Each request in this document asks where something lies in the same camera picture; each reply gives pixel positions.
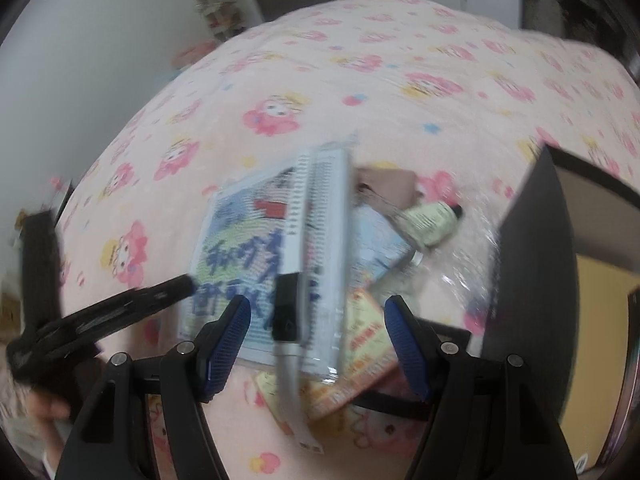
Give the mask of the person's left hand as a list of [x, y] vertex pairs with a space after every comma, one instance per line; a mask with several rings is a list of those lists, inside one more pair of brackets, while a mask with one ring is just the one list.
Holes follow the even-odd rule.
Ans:
[[67, 422], [70, 418], [70, 407], [67, 403], [47, 391], [32, 389], [27, 396], [29, 417], [38, 428], [44, 443], [44, 455], [49, 465], [56, 469], [60, 462], [64, 439], [58, 431], [57, 422]]

